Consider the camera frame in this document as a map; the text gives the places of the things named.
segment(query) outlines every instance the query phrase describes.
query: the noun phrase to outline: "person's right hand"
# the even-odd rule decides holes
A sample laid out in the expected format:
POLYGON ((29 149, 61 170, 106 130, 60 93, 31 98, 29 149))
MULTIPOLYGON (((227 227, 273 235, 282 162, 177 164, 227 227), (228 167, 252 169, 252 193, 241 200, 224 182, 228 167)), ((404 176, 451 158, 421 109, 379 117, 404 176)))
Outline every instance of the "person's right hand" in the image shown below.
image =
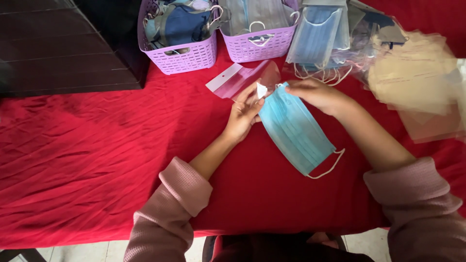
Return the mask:
POLYGON ((287 93, 301 97, 327 115, 336 116, 338 112, 355 103, 349 96, 318 80, 288 81, 288 84, 289 87, 285 88, 287 93))

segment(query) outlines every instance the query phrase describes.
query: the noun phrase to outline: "pink mask ear loop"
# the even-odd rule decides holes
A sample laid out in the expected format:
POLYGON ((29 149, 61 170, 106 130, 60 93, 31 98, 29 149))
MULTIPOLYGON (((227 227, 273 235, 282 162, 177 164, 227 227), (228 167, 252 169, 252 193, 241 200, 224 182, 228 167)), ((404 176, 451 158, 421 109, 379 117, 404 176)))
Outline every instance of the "pink mask ear loop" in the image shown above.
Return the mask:
POLYGON ((222 12, 220 13, 220 16, 218 16, 217 18, 215 18, 214 20, 212 20, 212 22, 209 24, 209 26, 211 26, 215 21, 219 20, 220 17, 222 17, 222 15, 223 15, 223 8, 222 8, 221 6, 219 6, 219 5, 212 6, 212 7, 209 9, 209 11, 212 11, 212 10, 213 10, 214 8, 216 8, 216 7, 220 8, 220 10, 222 10, 222 12))

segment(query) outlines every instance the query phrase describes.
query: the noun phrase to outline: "white tile floor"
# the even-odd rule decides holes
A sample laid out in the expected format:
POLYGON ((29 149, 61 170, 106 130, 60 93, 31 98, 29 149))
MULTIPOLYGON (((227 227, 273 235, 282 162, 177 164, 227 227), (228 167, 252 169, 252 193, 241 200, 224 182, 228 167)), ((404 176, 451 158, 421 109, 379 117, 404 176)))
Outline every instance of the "white tile floor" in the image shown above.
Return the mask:
MULTIPOLYGON (((378 228, 362 234, 346 235, 343 240, 349 252, 366 254, 375 262, 391 262, 387 233, 387 230, 378 228)), ((204 239, 194 239, 185 255, 187 262, 201 262, 204 239)), ((127 245, 128 241, 110 241, 37 250, 47 262, 122 262, 127 245)), ((21 262, 21 258, 16 257, 12 262, 21 262)))

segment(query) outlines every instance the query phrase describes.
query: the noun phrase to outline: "light blue mask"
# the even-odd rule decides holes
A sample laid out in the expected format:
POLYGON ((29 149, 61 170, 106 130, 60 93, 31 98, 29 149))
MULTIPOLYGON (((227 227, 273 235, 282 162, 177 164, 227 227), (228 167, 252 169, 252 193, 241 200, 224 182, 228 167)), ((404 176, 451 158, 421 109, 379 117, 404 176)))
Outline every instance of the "light blue mask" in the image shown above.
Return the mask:
POLYGON ((280 84, 265 99, 259 116, 267 133, 288 161, 304 176, 320 178, 333 170, 344 149, 335 152, 336 148, 301 99, 287 93, 285 86, 288 83, 280 84), (333 167, 317 177, 309 176, 332 153, 340 154, 333 167))
POLYGON ((325 67, 332 52, 342 10, 342 7, 335 6, 305 7, 286 61, 325 67))

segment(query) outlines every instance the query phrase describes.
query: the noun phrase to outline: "sweater cuff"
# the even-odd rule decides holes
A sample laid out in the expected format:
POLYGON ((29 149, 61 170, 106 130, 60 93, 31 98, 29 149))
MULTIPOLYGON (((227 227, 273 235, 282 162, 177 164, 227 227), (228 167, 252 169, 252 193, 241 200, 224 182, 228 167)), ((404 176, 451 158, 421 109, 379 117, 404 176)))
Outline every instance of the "sweater cuff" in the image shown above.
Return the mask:
POLYGON ((159 178, 191 216, 197 216, 209 203, 212 186, 178 157, 174 157, 167 168, 160 172, 159 178))
POLYGON ((364 174, 364 181, 374 199, 382 205, 409 204, 450 191, 450 185, 439 175, 430 157, 397 170, 369 171, 364 174))

